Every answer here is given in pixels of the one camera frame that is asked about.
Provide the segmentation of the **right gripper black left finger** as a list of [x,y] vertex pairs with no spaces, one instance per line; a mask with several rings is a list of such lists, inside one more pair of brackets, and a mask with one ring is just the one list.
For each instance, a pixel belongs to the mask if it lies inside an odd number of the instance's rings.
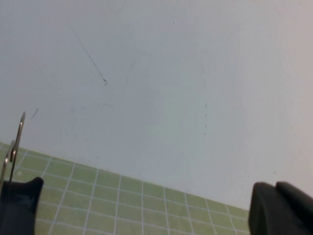
[[2,235],[33,235],[36,211],[44,180],[4,181],[0,196],[0,233]]

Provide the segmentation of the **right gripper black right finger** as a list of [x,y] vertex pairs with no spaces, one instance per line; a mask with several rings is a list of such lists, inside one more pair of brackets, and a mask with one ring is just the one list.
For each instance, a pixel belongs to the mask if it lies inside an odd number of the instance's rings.
[[252,235],[311,235],[313,198],[288,182],[253,186],[248,216]]

